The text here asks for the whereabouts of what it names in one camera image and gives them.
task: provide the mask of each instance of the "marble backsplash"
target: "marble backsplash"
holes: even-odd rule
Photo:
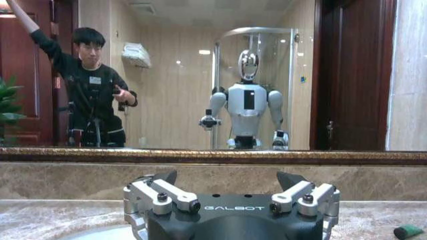
[[[0,162],[0,199],[120,200],[134,178],[177,170],[193,193],[281,192],[276,172],[336,185],[344,201],[425,201],[427,167]]]

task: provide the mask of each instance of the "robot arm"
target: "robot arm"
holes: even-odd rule
[[[270,112],[270,119],[273,122],[274,130],[281,129],[282,116],[281,116],[282,95],[278,91],[268,93],[268,107]]]
[[[209,109],[205,110],[205,116],[200,119],[198,125],[204,130],[210,130],[214,125],[220,125],[221,121],[216,119],[221,107],[226,102],[226,95],[222,92],[216,92],[210,96]]]
[[[288,133],[281,131],[281,105],[282,95],[278,91],[270,91],[268,94],[268,107],[270,112],[270,119],[273,122],[274,132],[272,137],[272,149],[273,150],[288,150],[289,136]]]
[[[218,112],[221,110],[221,107],[224,106],[226,102],[226,95],[222,92],[216,92],[210,96],[210,101],[209,101],[209,109],[212,110],[212,117],[216,118],[218,115]]]

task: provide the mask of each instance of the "name badge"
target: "name badge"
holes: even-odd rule
[[[97,76],[89,76],[89,77],[88,77],[88,83],[89,83],[89,84],[101,85],[101,78],[97,77]]]

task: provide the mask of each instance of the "mirror frame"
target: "mirror frame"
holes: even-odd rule
[[[0,162],[427,166],[427,152],[0,147]]]

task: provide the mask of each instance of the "robot face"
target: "robot face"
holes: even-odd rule
[[[258,55],[254,52],[250,52],[249,50],[244,50],[240,53],[237,65],[240,78],[244,81],[253,81],[260,65]]]

